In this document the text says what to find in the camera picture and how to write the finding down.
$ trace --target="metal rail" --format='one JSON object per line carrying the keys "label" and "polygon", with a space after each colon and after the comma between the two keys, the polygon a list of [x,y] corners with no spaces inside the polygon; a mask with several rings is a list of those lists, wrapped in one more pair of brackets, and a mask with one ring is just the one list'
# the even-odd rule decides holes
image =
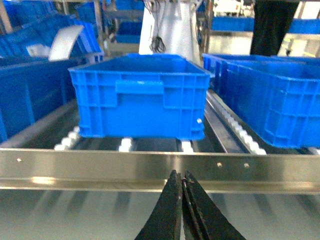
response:
{"label": "metal rail", "polygon": [[189,170],[211,193],[320,193],[320,157],[2,149],[0,189],[160,192]]}

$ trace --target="crate rim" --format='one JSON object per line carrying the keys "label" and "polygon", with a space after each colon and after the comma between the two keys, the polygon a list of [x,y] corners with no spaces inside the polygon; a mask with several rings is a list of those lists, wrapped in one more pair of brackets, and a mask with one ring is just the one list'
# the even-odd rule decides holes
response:
{"label": "crate rim", "polygon": [[[283,64],[286,64],[286,65],[288,64],[287,62],[282,62],[282,61],[279,61],[279,63],[283,63]],[[288,77],[288,76],[283,76],[283,75],[279,75],[279,74],[276,74],[276,73],[270,73],[270,72],[262,71],[262,70],[259,70],[259,69],[253,68],[253,67],[249,67],[249,66],[239,65],[239,62],[237,62],[237,63],[236,62],[227,62],[227,64],[228,65],[237,66],[237,67],[240,67],[240,68],[243,68],[243,69],[249,69],[251,71],[263,73],[263,74],[266,74],[266,75],[276,76],[279,79],[285,79],[285,80],[289,80],[289,81],[293,81],[293,82],[299,82],[299,81],[308,81],[308,82],[317,81],[317,82],[319,82],[320,81],[320,77],[319,78]],[[296,63],[296,62],[290,62],[289,64],[299,65],[299,63]]]}
{"label": "crate rim", "polygon": [[106,75],[114,75],[114,74],[127,74],[127,75],[170,75],[170,76],[203,76],[203,77],[210,77],[211,74],[209,73],[192,73],[192,72],[152,72],[152,71],[103,71],[103,70],[79,70],[75,67],[68,68],[69,72],[71,73],[90,73],[90,74],[106,74]]}

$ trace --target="blue plastic crate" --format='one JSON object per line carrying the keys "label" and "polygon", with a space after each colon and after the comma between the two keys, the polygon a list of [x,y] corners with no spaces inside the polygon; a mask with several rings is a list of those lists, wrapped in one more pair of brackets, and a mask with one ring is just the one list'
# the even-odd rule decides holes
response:
{"label": "blue plastic crate", "polygon": [[215,31],[252,32],[255,19],[252,17],[217,16],[212,20],[211,29]]}
{"label": "blue plastic crate", "polygon": [[83,137],[204,137],[210,75],[184,58],[131,54],[69,71]]}
{"label": "blue plastic crate", "polygon": [[[93,30],[94,30],[94,35],[96,37],[98,37],[98,29],[97,29],[96,14],[95,14],[95,4],[93,2],[81,3],[81,4],[78,4],[77,6],[75,6],[75,10],[76,10],[78,17],[81,21],[92,24]],[[102,15],[102,21],[104,23],[103,27],[105,27],[105,28],[110,27],[110,22],[104,15]]]}
{"label": "blue plastic crate", "polygon": [[12,5],[12,1],[3,1],[6,13],[8,14],[10,23],[12,27],[17,27],[20,25],[20,22],[17,18],[17,11],[15,7]]}
{"label": "blue plastic crate", "polygon": [[75,97],[68,68],[79,60],[0,59],[0,143]]}
{"label": "blue plastic crate", "polygon": [[225,82],[227,79],[227,62],[234,61],[281,61],[269,56],[260,55],[227,55],[227,54],[203,54],[203,68],[209,70],[212,75],[210,89],[214,90],[221,98],[226,94]]}
{"label": "blue plastic crate", "polygon": [[320,34],[320,19],[293,19],[288,33]]}
{"label": "blue plastic crate", "polygon": [[18,25],[28,24],[37,20],[41,20],[48,15],[55,14],[54,3],[52,1],[3,1],[7,6],[13,9],[14,16],[8,13],[10,19],[15,18]]}
{"label": "blue plastic crate", "polygon": [[139,44],[142,30],[142,22],[125,21],[120,24],[116,33],[118,43]]}
{"label": "blue plastic crate", "polygon": [[226,104],[266,143],[320,147],[320,67],[228,62]]}
{"label": "blue plastic crate", "polygon": [[83,25],[84,29],[72,49],[71,56],[101,52],[90,23],[78,21],[71,16],[56,14],[24,25],[16,32],[0,36],[0,56],[28,56],[27,46],[35,44],[51,47],[59,29],[74,24]]}
{"label": "blue plastic crate", "polygon": [[302,57],[302,56],[271,56],[275,60],[288,62],[301,62],[308,65],[320,66],[320,58],[318,57]]}
{"label": "blue plastic crate", "polygon": [[145,9],[145,4],[142,0],[117,0],[115,1],[117,10],[139,10]]}

